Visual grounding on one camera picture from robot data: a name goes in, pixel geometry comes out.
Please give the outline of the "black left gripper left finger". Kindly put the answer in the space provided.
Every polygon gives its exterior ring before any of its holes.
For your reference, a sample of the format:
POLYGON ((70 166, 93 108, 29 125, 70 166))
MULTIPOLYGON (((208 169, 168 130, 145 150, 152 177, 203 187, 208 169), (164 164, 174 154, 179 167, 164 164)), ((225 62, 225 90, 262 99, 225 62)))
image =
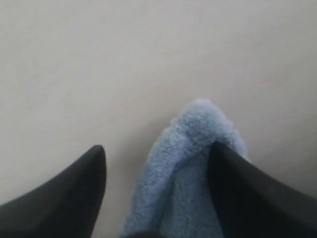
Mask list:
POLYGON ((106 155, 95 145, 60 174, 0 207, 2 238, 89 238, 106 189, 106 155))

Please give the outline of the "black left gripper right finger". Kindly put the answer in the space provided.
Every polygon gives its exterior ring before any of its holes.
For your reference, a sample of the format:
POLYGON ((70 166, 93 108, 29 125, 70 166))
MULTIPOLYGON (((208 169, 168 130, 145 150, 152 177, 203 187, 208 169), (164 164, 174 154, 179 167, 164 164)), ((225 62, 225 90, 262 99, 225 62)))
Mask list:
POLYGON ((209 188, 226 238, 315 238, 317 200, 264 173, 227 145, 210 148, 209 188))

